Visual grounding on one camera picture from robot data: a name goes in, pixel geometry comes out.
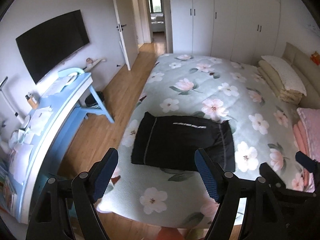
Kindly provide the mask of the black jacket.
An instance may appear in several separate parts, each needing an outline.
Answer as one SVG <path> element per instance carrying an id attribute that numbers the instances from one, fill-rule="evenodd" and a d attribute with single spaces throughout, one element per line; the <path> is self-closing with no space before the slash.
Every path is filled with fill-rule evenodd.
<path id="1" fill-rule="evenodd" d="M 196 171 L 195 152 L 202 148 L 225 171 L 235 171 L 234 141 L 228 121 L 194 116 L 153 116 L 141 120 L 131 163 L 162 169 Z"/>

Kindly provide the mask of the white bedroom door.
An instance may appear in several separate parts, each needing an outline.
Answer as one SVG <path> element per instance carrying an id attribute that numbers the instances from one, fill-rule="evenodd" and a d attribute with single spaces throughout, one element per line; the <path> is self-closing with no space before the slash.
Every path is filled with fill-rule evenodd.
<path id="1" fill-rule="evenodd" d="M 121 47 L 128 70 L 131 70 L 139 54 L 132 0 L 113 0 Z"/>

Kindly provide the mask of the pink folded blanket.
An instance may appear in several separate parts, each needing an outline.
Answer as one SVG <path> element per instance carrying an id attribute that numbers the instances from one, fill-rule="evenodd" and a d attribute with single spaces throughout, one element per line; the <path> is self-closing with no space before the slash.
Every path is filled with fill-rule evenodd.
<path id="1" fill-rule="evenodd" d="M 293 125 L 293 133 L 294 133 L 299 150 L 309 157 L 310 154 L 309 154 L 306 131 L 300 120 Z M 310 183 L 310 173 L 305 168 L 303 168 L 303 179 L 304 179 L 304 188 L 306 189 Z"/>

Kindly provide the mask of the lilac patterned blanket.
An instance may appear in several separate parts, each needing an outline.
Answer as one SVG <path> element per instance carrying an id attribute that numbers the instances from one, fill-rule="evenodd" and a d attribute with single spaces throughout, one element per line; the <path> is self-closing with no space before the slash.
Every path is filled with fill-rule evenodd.
<path id="1" fill-rule="evenodd" d="M 307 154 L 311 159 L 319 161 L 319 109 L 297 108 L 303 127 Z"/>

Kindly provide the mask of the floral green bedspread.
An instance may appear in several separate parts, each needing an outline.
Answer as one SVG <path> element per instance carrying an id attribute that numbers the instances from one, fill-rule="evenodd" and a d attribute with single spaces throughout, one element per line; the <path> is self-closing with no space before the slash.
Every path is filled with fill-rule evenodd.
<path id="1" fill-rule="evenodd" d="M 218 205 L 208 196 L 197 170 L 131 163 L 146 112 L 228 121 L 234 141 L 234 172 L 239 178 L 255 180 L 260 164 L 268 163 L 289 189 L 311 191 L 311 178 L 305 189 L 303 168 L 295 160 L 296 109 L 275 96 L 255 66 L 208 56 L 160 56 L 121 139 L 115 180 L 97 210 L 171 228 L 210 226 Z"/>

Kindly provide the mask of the light blue desk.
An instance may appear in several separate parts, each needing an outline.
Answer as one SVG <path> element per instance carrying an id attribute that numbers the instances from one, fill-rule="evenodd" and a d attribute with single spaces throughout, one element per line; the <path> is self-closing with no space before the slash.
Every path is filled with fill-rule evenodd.
<path id="1" fill-rule="evenodd" d="M 57 174 L 61 161 L 87 114 L 104 115 L 110 123 L 114 119 L 99 99 L 92 86 L 90 72 L 80 68 L 65 69 L 58 73 L 59 78 L 75 80 L 61 92 L 43 97 L 40 108 L 31 111 L 31 123 L 44 122 L 40 134 L 35 134 L 29 144 L 18 146 L 10 160 L 9 178 L 15 189 L 8 208 L 19 223 L 28 224 L 33 205 L 50 174 Z M 86 107 L 85 99 L 92 94 L 100 109 Z"/>

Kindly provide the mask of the beige folded quilt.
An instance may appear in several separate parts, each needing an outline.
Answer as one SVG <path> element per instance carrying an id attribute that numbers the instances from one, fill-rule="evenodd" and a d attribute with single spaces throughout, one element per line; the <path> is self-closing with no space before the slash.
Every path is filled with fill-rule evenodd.
<path id="1" fill-rule="evenodd" d="M 296 90 L 286 89 L 278 72 L 265 60 L 260 60 L 258 62 L 258 72 L 278 99 L 294 105 L 298 105 L 300 103 L 303 94 Z"/>

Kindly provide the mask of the white pillow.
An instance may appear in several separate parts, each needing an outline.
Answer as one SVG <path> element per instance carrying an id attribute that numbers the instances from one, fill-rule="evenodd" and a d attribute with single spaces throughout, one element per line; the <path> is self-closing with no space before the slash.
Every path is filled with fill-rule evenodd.
<path id="1" fill-rule="evenodd" d="M 264 55 L 261 58 L 278 73 L 286 90 L 295 90 L 307 96 L 302 80 L 284 59 L 271 55 Z"/>

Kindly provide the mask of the beige headboard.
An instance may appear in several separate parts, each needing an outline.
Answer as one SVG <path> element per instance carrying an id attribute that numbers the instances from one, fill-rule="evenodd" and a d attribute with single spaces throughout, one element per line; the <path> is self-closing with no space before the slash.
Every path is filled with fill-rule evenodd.
<path id="1" fill-rule="evenodd" d="M 319 109 L 319 66 L 289 42 L 286 43 L 282 59 L 295 70 L 306 88 L 307 96 L 302 97 L 300 107 Z"/>

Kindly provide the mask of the red headboard toy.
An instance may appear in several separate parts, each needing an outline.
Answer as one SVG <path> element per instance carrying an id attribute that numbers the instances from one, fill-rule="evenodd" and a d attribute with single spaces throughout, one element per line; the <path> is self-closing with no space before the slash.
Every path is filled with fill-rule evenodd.
<path id="1" fill-rule="evenodd" d="M 310 60 L 313 63 L 315 63 L 317 66 L 319 66 L 320 65 L 320 54 L 315 51 L 313 54 L 311 54 Z"/>

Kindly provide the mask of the brown bottle on desk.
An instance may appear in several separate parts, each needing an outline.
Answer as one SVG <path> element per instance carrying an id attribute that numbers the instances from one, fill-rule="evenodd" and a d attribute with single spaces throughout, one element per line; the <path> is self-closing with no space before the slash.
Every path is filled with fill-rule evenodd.
<path id="1" fill-rule="evenodd" d="M 28 93 L 25 96 L 27 102 L 29 103 L 29 105 L 32 107 L 32 109 L 36 110 L 39 107 L 39 102 L 36 99 L 36 97 L 33 94 Z"/>

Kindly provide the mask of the black waste basket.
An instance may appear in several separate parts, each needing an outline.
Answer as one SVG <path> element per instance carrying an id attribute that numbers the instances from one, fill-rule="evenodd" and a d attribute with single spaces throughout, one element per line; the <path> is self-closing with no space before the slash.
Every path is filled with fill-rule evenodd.
<path id="1" fill-rule="evenodd" d="M 97 92 L 97 95 L 99 96 L 99 99 L 102 101 L 102 103 L 105 104 L 105 103 L 104 103 L 105 97 L 104 97 L 103 92 L 98 91 L 98 92 Z M 86 107 L 88 107 L 88 108 L 100 109 L 100 106 L 98 105 L 96 99 L 94 98 L 94 96 L 93 96 L 92 94 L 90 94 L 90 95 L 85 99 L 85 104 L 86 104 Z"/>

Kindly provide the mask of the white desk lamp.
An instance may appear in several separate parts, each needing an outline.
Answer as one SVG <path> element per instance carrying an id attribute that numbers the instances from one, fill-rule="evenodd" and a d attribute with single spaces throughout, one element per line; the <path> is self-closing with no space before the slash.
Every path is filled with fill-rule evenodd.
<path id="1" fill-rule="evenodd" d="M 6 96 L 6 94 L 3 91 L 3 88 L 5 86 L 5 84 L 7 83 L 8 77 L 6 76 L 3 81 L 1 82 L 0 85 L 0 91 L 1 94 L 3 96 L 4 101 L 6 102 L 6 104 L 8 105 L 9 109 L 12 111 L 12 113 L 14 114 L 14 116 L 17 118 L 17 120 L 20 122 L 20 124 L 24 124 L 24 118 L 22 118 L 18 111 L 16 111 L 16 109 L 14 109 L 13 105 L 11 104 L 11 102 L 9 101 L 8 97 Z"/>

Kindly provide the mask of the white wardrobe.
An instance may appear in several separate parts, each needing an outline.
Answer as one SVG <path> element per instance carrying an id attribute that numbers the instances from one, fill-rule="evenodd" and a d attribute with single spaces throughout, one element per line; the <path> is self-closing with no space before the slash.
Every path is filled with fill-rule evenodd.
<path id="1" fill-rule="evenodd" d="M 273 55 L 280 0 L 170 0 L 174 53 L 256 64 Z"/>

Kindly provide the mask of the black wall television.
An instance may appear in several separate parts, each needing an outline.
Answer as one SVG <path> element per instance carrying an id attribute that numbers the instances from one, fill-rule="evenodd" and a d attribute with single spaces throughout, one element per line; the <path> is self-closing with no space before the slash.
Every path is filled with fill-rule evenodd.
<path id="1" fill-rule="evenodd" d="M 80 10 L 49 19 L 16 38 L 22 60 L 38 83 L 53 68 L 89 44 Z"/>

